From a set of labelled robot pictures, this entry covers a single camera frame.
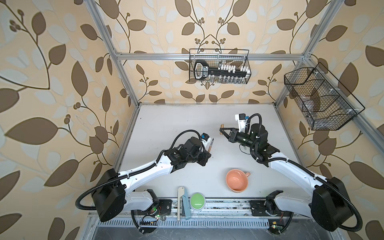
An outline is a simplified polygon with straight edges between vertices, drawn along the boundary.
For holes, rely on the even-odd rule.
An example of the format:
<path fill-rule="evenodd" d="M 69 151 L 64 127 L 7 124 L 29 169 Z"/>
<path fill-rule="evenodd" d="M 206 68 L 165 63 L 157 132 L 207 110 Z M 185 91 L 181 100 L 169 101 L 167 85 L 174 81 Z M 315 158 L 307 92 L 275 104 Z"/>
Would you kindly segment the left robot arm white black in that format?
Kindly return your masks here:
<path fill-rule="evenodd" d="M 209 147 L 213 139 L 206 133 L 191 137 L 184 144 L 172 142 L 169 149 L 140 167 L 103 174 L 96 186 L 82 193 L 75 201 L 79 210 L 96 211 L 101 222 L 107 222 L 122 212 L 156 212 L 160 201 L 152 189 L 138 192 L 137 188 L 161 176 L 183 169 L 189 163 L 204 167 L 212 156 Z"/>

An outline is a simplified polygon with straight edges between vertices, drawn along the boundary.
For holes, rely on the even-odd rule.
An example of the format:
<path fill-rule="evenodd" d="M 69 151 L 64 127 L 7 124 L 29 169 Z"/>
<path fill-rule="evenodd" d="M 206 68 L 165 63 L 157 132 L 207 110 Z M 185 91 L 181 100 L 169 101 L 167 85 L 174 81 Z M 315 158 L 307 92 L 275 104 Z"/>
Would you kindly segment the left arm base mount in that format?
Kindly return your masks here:
<path fill-rule="evenodd" d="M 139 216 L 152 215 L 152 216 L 168 216 L 172 211 L 171 199 L 160 199 L 158 203 L 152 204 L 147 210 L 134 210 L 134 214 Z"/>

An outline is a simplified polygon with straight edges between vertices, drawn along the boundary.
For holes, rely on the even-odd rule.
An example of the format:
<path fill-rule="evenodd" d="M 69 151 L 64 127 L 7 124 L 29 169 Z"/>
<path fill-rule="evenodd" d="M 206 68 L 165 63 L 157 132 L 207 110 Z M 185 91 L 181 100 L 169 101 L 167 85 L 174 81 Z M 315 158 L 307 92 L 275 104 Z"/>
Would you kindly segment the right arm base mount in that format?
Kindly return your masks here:
<path fill-rule="evenodd" d="M 289 217 L 290 212 L 284 212 L 277 208 L 276 204 L 267 200 L 251 200 L 249 201 L 253 217 Z"/>

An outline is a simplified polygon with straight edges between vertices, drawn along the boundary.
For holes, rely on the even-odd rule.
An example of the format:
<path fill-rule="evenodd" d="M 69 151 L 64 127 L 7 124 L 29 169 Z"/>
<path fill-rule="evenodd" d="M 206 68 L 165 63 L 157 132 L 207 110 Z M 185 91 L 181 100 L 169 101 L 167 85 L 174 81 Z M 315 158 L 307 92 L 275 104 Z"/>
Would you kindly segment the orange pen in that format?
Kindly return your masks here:
<path fill-rule="evenodd" d="M 210 146 L 209 146 L 209 149 L 208 149 L 208 152 L 209 152 L 209 153 L 211 152 L 213 142 L 214 142 L 214 139 L 211 140 L 211 143 L 210 143 Z"/>

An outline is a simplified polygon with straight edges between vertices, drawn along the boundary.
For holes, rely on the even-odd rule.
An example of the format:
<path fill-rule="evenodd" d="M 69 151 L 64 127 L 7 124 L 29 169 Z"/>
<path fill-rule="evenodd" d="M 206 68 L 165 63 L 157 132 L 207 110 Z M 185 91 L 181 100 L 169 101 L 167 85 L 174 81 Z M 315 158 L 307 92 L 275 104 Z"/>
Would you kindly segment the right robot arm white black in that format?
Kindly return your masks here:
<path fill-rule="evenodd" d="M 220 133 L 229 142 L 249 148 L 257 163 L 281 173 L 305 191 L 305 195 L 298 197 L 274 191 L 266 197 L 266 205 L 271 211 L 278 209 L 311 218 L 329 232 L 338 228 L 348 232 L 362 229 L 362 216 L 341 180 L 316 174 L 270 145 L 260 114 L 238 114 L 235 119 L 237 128 L 221 127 Z"/>

